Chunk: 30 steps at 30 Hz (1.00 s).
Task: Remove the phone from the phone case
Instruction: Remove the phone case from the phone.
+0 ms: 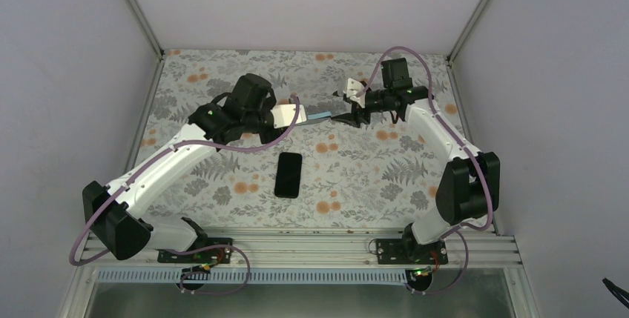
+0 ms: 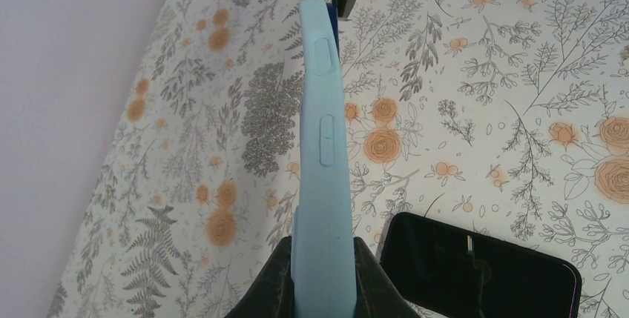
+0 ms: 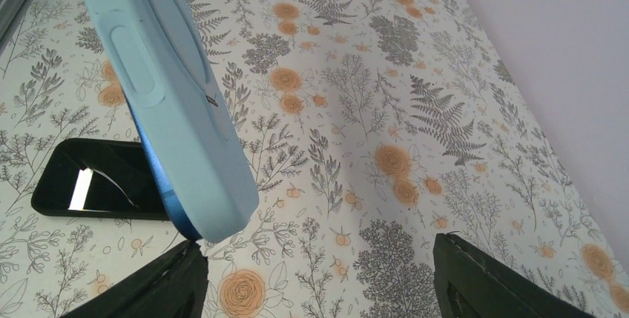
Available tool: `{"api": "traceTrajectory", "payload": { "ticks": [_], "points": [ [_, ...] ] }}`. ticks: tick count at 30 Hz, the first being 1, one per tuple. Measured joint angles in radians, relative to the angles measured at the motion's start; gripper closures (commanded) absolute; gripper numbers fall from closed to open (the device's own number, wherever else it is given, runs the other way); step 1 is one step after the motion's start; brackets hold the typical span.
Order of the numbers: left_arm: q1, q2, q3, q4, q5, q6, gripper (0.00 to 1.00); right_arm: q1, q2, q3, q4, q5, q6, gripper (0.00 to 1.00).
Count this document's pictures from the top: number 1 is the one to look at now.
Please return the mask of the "light blue phone case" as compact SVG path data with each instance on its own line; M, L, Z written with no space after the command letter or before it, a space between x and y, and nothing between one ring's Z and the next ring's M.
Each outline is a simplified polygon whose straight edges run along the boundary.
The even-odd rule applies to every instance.
M308 115L308 122L324 122L331 117L330 112L311 113Z

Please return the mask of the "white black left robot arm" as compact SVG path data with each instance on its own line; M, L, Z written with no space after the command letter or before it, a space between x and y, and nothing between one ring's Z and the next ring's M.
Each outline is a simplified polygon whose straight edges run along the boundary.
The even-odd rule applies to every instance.
M182 175L221 150L267 150L301 123L303 107L294 97L280 104L271 83L261 76L241 76L230 92L199 106L180 130L135 168L105 185L93 181L82 191L85 226L70 252L73 265L86 265L103 254L126 260L146 248L169 249L187 262L205 256L206 241L190 219L158 224L143 219L154 200ZM88 233L105 246L102 254L77 259Z

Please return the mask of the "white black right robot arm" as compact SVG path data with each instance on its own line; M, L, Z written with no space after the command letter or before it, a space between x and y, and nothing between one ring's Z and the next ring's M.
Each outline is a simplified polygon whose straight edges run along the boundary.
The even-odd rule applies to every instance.
M404 228L399 245L407 262L419 264L438 252L437 244L451 233L491 226L499 202L500 161L495 153L479 150L444 118L431 90L413 84L406 59L381 62L380 69L380 90L352 78L340 82L335 95L351 110L333 119L360 127L369 124L373 113L391 113L395 121L418 131L444 165L436 207Z

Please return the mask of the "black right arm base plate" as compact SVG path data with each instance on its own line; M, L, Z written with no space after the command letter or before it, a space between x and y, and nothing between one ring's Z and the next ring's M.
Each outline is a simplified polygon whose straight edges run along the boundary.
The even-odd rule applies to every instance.
M402 239L376 239L375 252L379 265L446 265L449 263L445 242L426 245Z

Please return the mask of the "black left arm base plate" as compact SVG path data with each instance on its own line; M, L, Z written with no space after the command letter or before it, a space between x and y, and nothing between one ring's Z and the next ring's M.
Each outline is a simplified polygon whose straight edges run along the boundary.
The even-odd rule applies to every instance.
M193 251L192 254L182 255L159 250L157 262L200 265L228 264L231 259L231 249L226 246L232 244L233 239L229 237L197 239L189 249L185 250L186 252Z

